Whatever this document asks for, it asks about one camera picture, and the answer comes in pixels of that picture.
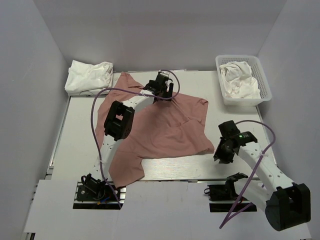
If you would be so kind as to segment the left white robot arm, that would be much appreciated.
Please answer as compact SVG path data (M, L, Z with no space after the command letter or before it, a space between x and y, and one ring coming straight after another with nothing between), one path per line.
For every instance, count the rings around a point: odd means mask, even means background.
M133 94L133 97L125 101L112 102L104 121L104 136L102 145L97 144L98 157L93 169L90 171L91 177L99 182L103 182L108 176L104 170L108 170L110 163L121 142L126 139L133 126L136 113L153 104L157 100L170 101L173 95L174 83L169 77L168 71L159 71L155 80L150 80L140 91L133 92L120 88L112 88L111 91L125 92Z

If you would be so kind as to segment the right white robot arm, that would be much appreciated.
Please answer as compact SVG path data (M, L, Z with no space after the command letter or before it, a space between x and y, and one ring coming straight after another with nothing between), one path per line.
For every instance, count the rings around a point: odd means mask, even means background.
M310 189L304 183L295 183L276 166L267 155L270 146L262 148L251 132L241 132L232 120L221 123L218 128L221 137L214 160L230 164L238 156L252 170L250 175L239 172L227 177L223 189L214 195L213 200L226 196L235 201L221 226L244 211L233 212L242 199L262 210L278 232L308 223L311 220Z

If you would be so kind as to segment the pink t-shirt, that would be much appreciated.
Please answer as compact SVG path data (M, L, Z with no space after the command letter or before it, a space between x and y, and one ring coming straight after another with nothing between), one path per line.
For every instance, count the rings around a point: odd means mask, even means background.
M116 88L140 92L143 87L128 73L121 73ZM134 95L111 91L98 109L95 134L103 143L104 122L114 101L123 102ZM117 148L108 170L115 187L142 179L144 159L164 159L213 153L215 148L205 135L209 103L199 97L178 94L171 101L160 100L134 115L129 136Z

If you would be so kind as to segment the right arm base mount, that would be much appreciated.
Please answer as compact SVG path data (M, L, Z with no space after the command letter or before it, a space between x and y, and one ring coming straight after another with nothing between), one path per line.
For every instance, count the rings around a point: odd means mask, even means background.
M204 194L209 198L209 210L211 213L227 213L236 202L238 194L235 191L234 183L238 180L247 179L244 173L236 173L229 176L224 183L215 183L208 185L204 189ZM233 213L244 209L244 212L256 212L257 207L250 203L243 196L236 202Z

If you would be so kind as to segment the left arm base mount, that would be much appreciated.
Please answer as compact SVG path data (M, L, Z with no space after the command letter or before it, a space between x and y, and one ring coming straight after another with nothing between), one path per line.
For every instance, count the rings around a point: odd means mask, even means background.
M116 188L91 174L83 175L77 183L73 206L75 210L120 210L125 201L126 188Z

